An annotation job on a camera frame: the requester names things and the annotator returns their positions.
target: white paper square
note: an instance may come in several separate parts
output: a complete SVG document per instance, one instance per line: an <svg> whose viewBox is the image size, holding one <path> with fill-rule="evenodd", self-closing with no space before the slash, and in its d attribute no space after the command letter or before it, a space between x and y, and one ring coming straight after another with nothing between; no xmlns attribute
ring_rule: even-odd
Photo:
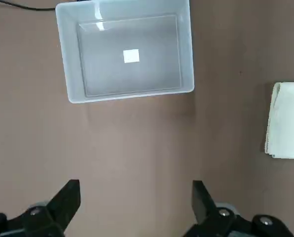
<svg viewBox="0 0 294 237"><path fill-rule="evenodd" d="M139 50L129 49L124 50L124 62L125 63L136 63L139 62Z"/></svg>

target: black metal bracket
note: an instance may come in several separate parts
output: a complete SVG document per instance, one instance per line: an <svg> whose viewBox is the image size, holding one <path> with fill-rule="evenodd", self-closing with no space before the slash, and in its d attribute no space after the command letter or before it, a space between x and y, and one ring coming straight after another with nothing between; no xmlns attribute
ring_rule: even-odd
<svg viewBox="0 0 294 237"><path fill-rule="evenodd" d="M11 220L0 213L0 237L64 237L80 204L80 182L70 180L46 206L29 208Z"/></svg>
<svg viewBox="0 0 294 237"><path fill-rule="evenodd" d="M184 237L294 237L286 225L269 215L256 215L252 222L228 208L217 207L202 181L193 181L192 207L197 224Z"/></svg>

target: tabletop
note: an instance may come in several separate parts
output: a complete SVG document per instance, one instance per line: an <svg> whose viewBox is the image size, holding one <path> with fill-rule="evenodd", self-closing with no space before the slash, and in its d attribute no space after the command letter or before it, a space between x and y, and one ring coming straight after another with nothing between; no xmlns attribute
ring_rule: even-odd
<svg viewBox="0 0 294 237"><path fill-rule="evenodd" d="M198 179L294 233L294 160L264 153L271 87L294 81L294 0L191 0L191 14L194 92L71 104L55 13L0 5L0 211L78 178L67 236L179 237Z"/></svg>

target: screw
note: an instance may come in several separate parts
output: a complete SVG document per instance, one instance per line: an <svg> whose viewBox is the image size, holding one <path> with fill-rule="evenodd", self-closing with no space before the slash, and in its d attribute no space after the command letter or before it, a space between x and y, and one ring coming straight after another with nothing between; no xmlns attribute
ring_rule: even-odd
<svg viewBox="0 0 294 237"><path fill-rule="evenodd" d="M220 209L219 214L222 216L229 216L230 215L229 211L227 211L226 209Z"/></svg>
<svg viewBox="0 0 294 237"><path fill-rule="evenodd" d="M37 215L39 212L40 212L40 209L39 209L38 207L36 207L36 208L34 208L34 209L30 212L30 214L31 214L32 216L35 216L35 215Z"/></svg>
<svg viewBox="0 0 294 237"><path fill-rule="evenodd" d="M262 224L265 224L266 226L271 226L273 224L273 222L271 221L271 219L268 218L268 217L265 217L265 216L262 216L260 218L260 221L261 221Z"/></svg>

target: white plastic bin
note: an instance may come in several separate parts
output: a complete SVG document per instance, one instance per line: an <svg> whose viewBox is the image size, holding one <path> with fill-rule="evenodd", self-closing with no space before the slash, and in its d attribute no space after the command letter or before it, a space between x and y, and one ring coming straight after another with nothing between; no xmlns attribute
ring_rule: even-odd
<svg viewBox="0 0 294 237"><path fill-rule="evenodd" d="M189 0L67 2L56 16L72 103L194 89Z"/></svg>

